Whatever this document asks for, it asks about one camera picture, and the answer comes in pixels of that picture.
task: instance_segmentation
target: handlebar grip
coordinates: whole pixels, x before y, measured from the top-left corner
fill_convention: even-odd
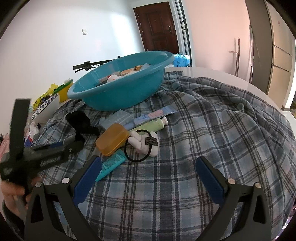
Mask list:
[[[79,64],[79,65],[73,66],[73,70],[81,69],[81,68],[84,68],[84,64]]]

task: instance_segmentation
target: white plush toy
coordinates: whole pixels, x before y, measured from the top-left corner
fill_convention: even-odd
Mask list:
[[[155,132],[151,131],[150,132],[152,137],[157,139],[157,143],[159,144],[158,141],[158,136]],[[142,154],[147,154],[149,151],[149,145],[145,144],[145,138],[149,137],[149,135],[147,133],[143,134],[143,135],[139,135],[137,132],[135,131],[131,131],[130,132],[130,137],[128,138],[128,142],[136,148],[136,151],[138,153],[142,153]],[[158,154],[158,148],[159,146],[155,146],[152,145],[152,149],[151,149],[151,153],[149,156],[157,156]]]

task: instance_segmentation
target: yellow plastic bag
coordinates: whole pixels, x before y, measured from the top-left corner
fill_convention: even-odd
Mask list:
[[[54,90],[55,90],[56,88],[58,88],[58,85],[56,85],[56,84],[52,84],[52,85],[50,86],[50,88],[48,89],[48,91],[47,91],[45,94],[41,95],[41,96],[40,96],[40,97],[34,102],[34,104],[33,104],[33,108],[35,109],[35,108],[37,108],[37,107],[39,106],[39,104],[40,104],[42,98],[44,98],[44,97],[47,96],[47,95],[52,95],[52,93],[54,92]]]

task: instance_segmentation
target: green tube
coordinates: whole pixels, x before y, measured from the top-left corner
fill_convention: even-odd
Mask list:
[[[157,132],[161,129],[164,128],[165,125],[168,124],[168,120],[166,117],[163,117],[162,119],[161,118],[157,118],[155,120],[152,120],[152,121],[149,121],[141,126],[138,126],[132,130],[130,130],[129,132],[131,131],[137,131],[137,130],[146,130],[146,131],[153,131],[153,132]],[[139,135],[143,135],[145,134],[145,132],[139,132],[138,133]]]

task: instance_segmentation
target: white tabletop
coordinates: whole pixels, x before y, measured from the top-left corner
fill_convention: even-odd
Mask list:
[[[233,85],[240,89],[247,90],[253,93],[254,95],[258,96],[259,98],[265,100],[268,104],[272,105],[273,107],[275,107],[277,110],[280,111],[279,107],[256,86],[234,75],[231,75],[222,71],[214,70],[214,69],[199,68],[199,67],[165,68],[165,72],[171,72],[171,71],[183,71],[183,76],[188,76],[188,77],[209,77],[221,83]]]

